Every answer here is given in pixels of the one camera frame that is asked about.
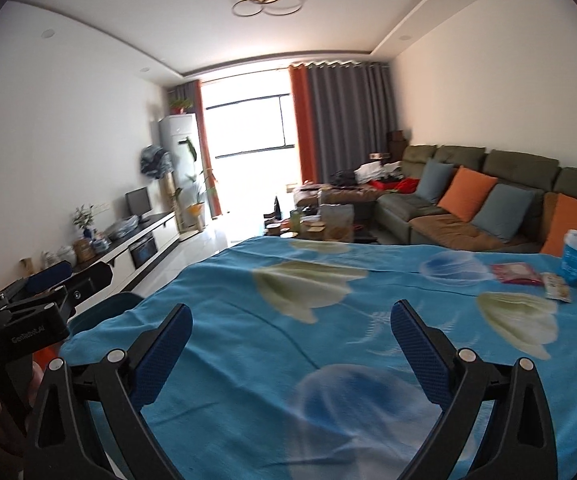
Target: sofa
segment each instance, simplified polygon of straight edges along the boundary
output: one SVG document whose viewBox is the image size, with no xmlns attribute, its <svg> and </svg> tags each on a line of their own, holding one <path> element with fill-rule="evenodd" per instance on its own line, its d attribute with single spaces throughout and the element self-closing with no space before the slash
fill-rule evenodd
<svg viewBox="0 0 577 480">
<path fill-rule="evenodd" d="M 485 148 L 467 146 L 409 146 L 401 160 L 401 171 L 406 177 L 421 178 L 429 158 L 438 162 L 465 166 L 479 171 L 486 156 Z M 446 214 L 442 208 L 415 194 L 386 194 L 377 200 L 375 220 L 388 229 L 403 245 L 411 243 L 412 219 Z"/>
<path fill-rule="evenodd" d="M 375 220 L 402 244 L 431 244 L 465 251 L 537 253 L 553 218 L 558 193 L 577 199 L 577 168 L 529 153 L 465 146 L 409 146 L 401 163 L 406 176 L 420 178 L 430 158 L 498 178 L 498 182 L 533 192 L 533 201 L 517 235 L 508 242 L 463 222 L 415 194 L 389 194 L 377 201 Z"/>
</svg>

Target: red package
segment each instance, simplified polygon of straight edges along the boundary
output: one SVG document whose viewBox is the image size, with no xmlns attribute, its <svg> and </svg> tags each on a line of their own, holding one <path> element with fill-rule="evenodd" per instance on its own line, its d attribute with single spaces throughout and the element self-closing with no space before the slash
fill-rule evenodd
<svg viewBox="0 0 577 480">
<path fill-rule="evenodd" d="M 537 272 L 524 262 L 514 264 L 491 265 L 492 273 L 502 283 L 514 285 L 543 285 L 542 279 Z"/>
<path fill-rule="evenodd" d="M 385 183 L 380 182 L 379 180 L 369 180 L 368 183 L 377 189 L 381 189 L 382 191 L 386 189 L 396 189 L 396 187 L 399 186 L 399 182 Z"/>
<path fill-rule="evenodd" d="M 417 190 L 417 184 L 419 184 L 418 178 L 405 178 L 395 186 L 395 189 L 402 194 L 415 193 Z"/>
</svg>

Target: window frame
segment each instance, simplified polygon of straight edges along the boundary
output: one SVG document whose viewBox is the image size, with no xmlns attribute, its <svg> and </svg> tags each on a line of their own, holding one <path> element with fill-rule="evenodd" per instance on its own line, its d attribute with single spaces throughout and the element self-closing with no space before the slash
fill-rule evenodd
<svg viewBox="0 0 577 480">
<path fill-rule="evenodd" d="M 210 111 L 210 110 L 215 110 L 216 108 L 224 108 L 226 106 L 233 106 L 233 105 L 238 105 L 241 103 L 248 103 L 251 101 L 262 101 L 262 100 L 266 100 L 266 99 L 277 99 L 278 103 L 280 105 L 280 120 L 282 122 L 282 137 L 284 139 L 284 144 L 280 145 L 280 146 L 271 146 L 269 148 L 260 148 L 258 150 L 246 150 L 244 152 L 235 152 L 235 153 L 226 153 L 224 155 L 216 155 L 214 157 L 215 160 L 219 160 L 221 158 L 228 158 L 230 156 L 238 156 L 238 155 L 249 155 L 250 153 L 265 153 L 265 152 L 274 152 L 277 150 L 292 150 L 295 148 L 294 144 L 287 144 L 286 143 L 286 124 L 284 123 L 284 110 L 282 108 L 282 97 L 289 97 L 290 94 L 289 93 L 283 93 L 283 94 L 273 94 L 273 95 L 266 95 L 266 96 L 262 96 L 262 97 L 252 97 L 252 98 L 248 98 L 248 99 L 241 99 L 239 101 L 233 101 L 230 103 L 223 103 L 220 105 L 215 105 L 215 106 L 209 106 L 206 108 L 206 111 Z"/>
</svg>

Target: blue cup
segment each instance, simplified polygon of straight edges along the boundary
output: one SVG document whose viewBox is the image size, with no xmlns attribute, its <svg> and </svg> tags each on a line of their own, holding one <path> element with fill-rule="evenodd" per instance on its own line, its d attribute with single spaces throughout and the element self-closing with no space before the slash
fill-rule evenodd
<svg viewBox="0 0 577 480">
<path fill-rule="evenodd" d="M 561 256 L 559 275 L 570 286 L 577 285 L 577 231 L 571 229 L 564 237 L 564 251 Z"/>
</svg>

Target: wall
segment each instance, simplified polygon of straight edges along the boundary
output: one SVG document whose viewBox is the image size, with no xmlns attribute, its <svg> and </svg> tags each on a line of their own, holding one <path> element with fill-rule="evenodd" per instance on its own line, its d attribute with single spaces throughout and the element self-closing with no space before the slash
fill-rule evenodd
<svg viewBox="0 0 577 480">
<path fill-rule="evenodd" d="M 72 213 L 109 203 L 104 229 L 124 216 L 124 193 L 143 186 L 163 210 L 158 183 L 139 173 L 156 139 L 166 96 L 110 68 L 85 48 L 30 34 L 0 13 L 0 289 L 21 276 L 20 259 L 75 240 Z"/>
<path fill-rule="evenodd" d="M 577 7 L 478 0 L 393 62 L 415 144 L 486 146 L 577 167 Z"/>
</svg>

